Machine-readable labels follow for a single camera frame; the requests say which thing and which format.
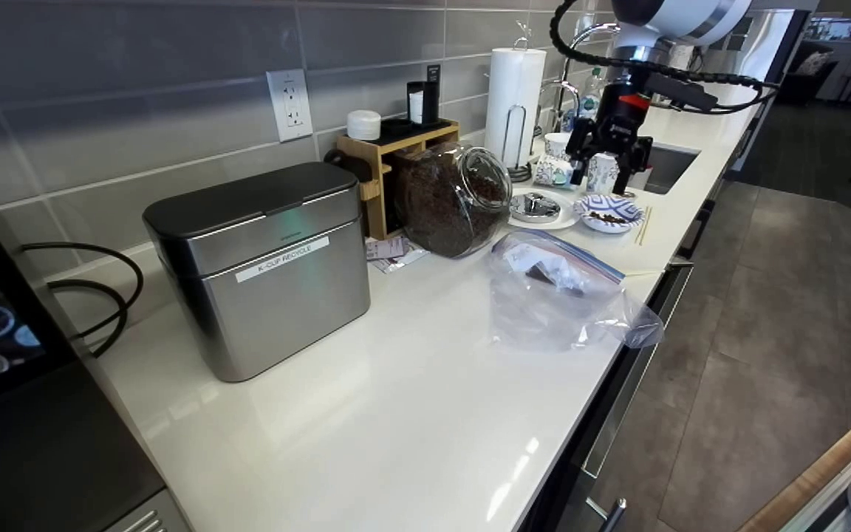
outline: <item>plate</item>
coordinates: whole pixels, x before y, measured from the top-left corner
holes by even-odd
[[[556,188],[536,188],[536,187],[514,187],[514,197],[519,197],[519,194],[544,194],[544,197],[548,197],[548,200],[556,200],[562,209],[556,213],[556,215],[535,215],[535,219],[529,219],[529,215],[507,215],[507,224],[514,224],[514,227],[529,227],[529,231],[565,231],[565,227],[573,227],[576,222],[578,222],[578,215],[576,215],[576,209],[573,209],[573,197],[576,194],[570,194],[570,193],[556,193]]]
[[[621,194],[585,194],[578,197],[576,213],[585,227],[613,235],[628,234],[640,219],[640,209]]]

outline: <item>cord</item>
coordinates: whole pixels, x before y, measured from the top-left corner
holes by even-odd
[[[117,290],[107,286],[107,283],[95,283],[95,280],[83,280],[83,278],[67,278],[67,280],[50,280],[43,283],[46,290],[95,290],[95,293],[102,293],[110,295],[117,311],[110,312],[107,318],[87,326],[84,330],[76,330],[73,336],[87,336],[107,326],[114,321],[114,330],[95,349],[95,357],[99,357],[127,328],[127,318],[130,318],[130,308],[136,303],[136,297],[142,295],[145,290],[145,275],[139,269],[139,262],[133,262],[127,255],[114,252],[114,247],[102,247],[102,244],[92,244],[92,241],[27,241],[21,244],[18,252],[27,255],[27,252],[95,252],[95,255],[107,255],[107,258],[114,258],[120,261],[130,272],[133,272],[133,293],[130,297],[124,297]]]
[[[565,15],[570,11],[576,0],[565,0],[553,17],[548,17],[548,40],[557,54],[576,60],[576,62],[588,62],[588,65],[603,65],[603,68],[622,68],[622,71],[640,71],[640,73],[668,73],[668,77],[677,77],[677,79],[687,79],[687,83],[726,83],[726,86],[748,86],[752,88],[757,95],[743,104],[732,104],[732,107],[715,107],[715,110],[687,110],[687,113],[702,113],[702,116],[729,116],[729,113],[739,113],[739,110],[748,110],[748,107],[757,107],[757,104],[765,104],[770,101],[774,95],[763,95],[765,88],[774,88],[763,79],[752,79],[752,77],[742,77],[742,73],[729,73],[729,71],[678,71],[678,68],[669,68],[669,65],[662,65],[662,62],[635,62],[635,60],[609,60],[609,57],[594,57],[594,54],[585,54],[585,51],[576,51],[565,40],[562,36],[562,21]]]

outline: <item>gray tile backsplash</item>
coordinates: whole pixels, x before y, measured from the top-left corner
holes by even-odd
[[[18,238],[139,244],[149,200],[315,159],[347,110],[401,116],[404,83],[427,62],[443,65],[443,116],[480,139],[491,48],[519,36],[548,48],[553,6],[2,0],[0,222]],[[307,71],[315,132],[297,142],[275,129],[263,73],[281,68]],[[547,95],[556,73],[548,51]],[[39,272],[67,266],[73,255],[34,261]]]

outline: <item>black appliance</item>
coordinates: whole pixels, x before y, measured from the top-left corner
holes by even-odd
[[[56,317],[0,238],[0,532],[188,528]]]

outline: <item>kitchen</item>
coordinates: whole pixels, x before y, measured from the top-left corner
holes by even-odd
[[[464,317],[486,312],[480,275],[469,261],[423,261],[399,275],[372,275],[375,318],[251,385],[222,385],[173,311],[176,293],[142,209],[188,188],[315,163],[333,147],[346,113],[404,116],[404,83],[427,62],[443,65],[439,116],[480,142],[491,48],[547,48],[541,101],[556,98],[553,8],[536,0],[0,3],[0,222],[18,241],[96,241],[145,269],[136,328],[99,357],[96,376],[120,395],[124,419],[195,528],[510,528],[519,519],[613,349],[597,349],[570,373],[516,360],[532,367],[532,379],[516,379],[507,362],[480,357],[486,333],[458,330]],[[612,21],[609,3],[582,15],[588,24]],[[291,142],[278,135],[263,79],[287,68],[305,68],[312,119],[312,135]],[[700,150],[700,159],[677,193],[643,194],[640,206],[652,206],[643,244],[633,244],[635,234],[573,234],[573,241],[627,272],[627,286],[646,297],[748,120],[743,113],[718,120],[649,113],[643,132]],[[114,275],[99,266],[84,255],[33,258],[39,275]],[[430,300],[448,286],[460,300],[454,312]],[[479,439],[448,438],[473,433],[479,419],[486,422]]]

